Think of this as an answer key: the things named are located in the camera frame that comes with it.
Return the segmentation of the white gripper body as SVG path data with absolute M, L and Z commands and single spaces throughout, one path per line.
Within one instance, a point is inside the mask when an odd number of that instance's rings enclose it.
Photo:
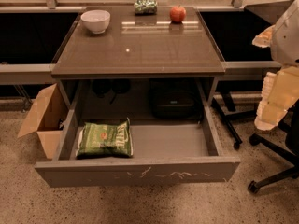
M 263 116 L 284 116 L 299 99 L 299 68 L 268 72 L 263 83 Z

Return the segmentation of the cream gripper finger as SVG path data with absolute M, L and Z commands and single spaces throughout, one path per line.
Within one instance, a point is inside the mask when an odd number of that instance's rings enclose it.
M 274 25 L 266 28 L 253 38 L 252 44 L 259 48 L 269 48 L 272 41 L 273 31 Z
M 269 131 L 277 127 L 286 114 L 286 110 L 261 101 L 256 111 L 254 124 L 259 130 Z

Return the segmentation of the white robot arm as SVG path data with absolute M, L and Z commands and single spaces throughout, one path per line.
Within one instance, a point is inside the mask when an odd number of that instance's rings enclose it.
M 255 126 L 271 130 L 282 121 L 299 99 L 299 0 L 272 25 L 252 40 L 254 46 L 270 48 L 271 57 L 282 65 L 276 72 L 267 72 L 263 80 L 262 100 L 256 111 Z

